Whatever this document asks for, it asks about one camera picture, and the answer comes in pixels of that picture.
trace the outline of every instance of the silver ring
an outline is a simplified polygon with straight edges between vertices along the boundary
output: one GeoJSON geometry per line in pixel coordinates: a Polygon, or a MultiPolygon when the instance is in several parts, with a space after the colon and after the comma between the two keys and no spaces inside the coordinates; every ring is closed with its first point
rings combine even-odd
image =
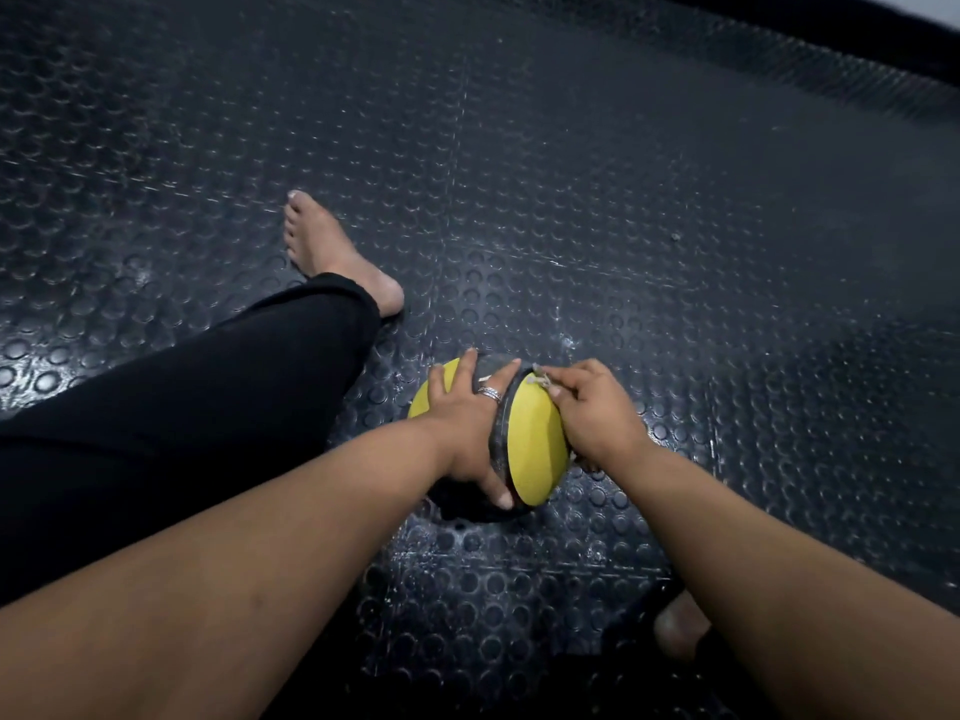
{"type": "Polygon", "coordinates": [[[482,394],[484,397],[489,397],[497,404],[500,403],[500,399],[503,399],[503,397],[500,395],[500,392],[492,386],[480,386],[480,388],[477,389],[477,394],[482,394]]]}

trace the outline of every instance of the black rubber mat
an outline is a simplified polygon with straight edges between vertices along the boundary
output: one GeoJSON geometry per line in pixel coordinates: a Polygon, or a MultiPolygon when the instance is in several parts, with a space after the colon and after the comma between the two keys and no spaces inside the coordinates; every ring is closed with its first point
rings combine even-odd
{"type": "MultiPolygon", "coordinates": [[[[407,293],[337,441],[467,345],[596,356],[662,443],[957,612],[958,124],[943,83],[664,0],[0,0],[0,406],[294,282],[298,187],[407,293]]],[[[513,523],[424,502],[340,665],[525,707],[665,570],[606,478],[513,523]]]]}

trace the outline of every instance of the fingernail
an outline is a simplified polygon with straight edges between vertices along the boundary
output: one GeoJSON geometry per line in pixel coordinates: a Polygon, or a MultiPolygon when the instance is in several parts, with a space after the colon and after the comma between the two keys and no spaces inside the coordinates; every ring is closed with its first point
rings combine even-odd
{"type": "Polygon", "coordinates": [[[514,509],[514,496],[510,495],[509,492],[504,492],[493,502],[493,505],[501,511],[511,511],[514,509]]]}

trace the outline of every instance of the bare foot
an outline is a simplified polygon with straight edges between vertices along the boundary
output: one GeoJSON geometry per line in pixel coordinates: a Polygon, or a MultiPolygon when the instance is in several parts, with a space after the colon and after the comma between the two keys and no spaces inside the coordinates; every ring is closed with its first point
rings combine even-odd
{"type": "Polygon", "coordinates": [[[403,289],[390,275],[356,251],[344,229],[317,201],[304,192],[290,192],[283,208],[283,242],[287,255],[306,277],[336,273],[363,288],[380,310],[380,318],[403,308],[403,289]]]}
{"type": "Polygon", "coordinates": [[[711,620],[685,590],[654,619],[654,638],[660,652],[671,660],[691,663],[697,653],[697,642],[710,628],[711,620]]]}

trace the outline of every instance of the white wall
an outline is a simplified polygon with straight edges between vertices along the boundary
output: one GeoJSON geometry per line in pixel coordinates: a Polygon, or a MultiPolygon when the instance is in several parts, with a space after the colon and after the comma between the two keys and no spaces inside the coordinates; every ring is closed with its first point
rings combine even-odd
{"type": "Polygon", "coordinates": [[[960,30],[960,0],[875,0],[960,30]]]}

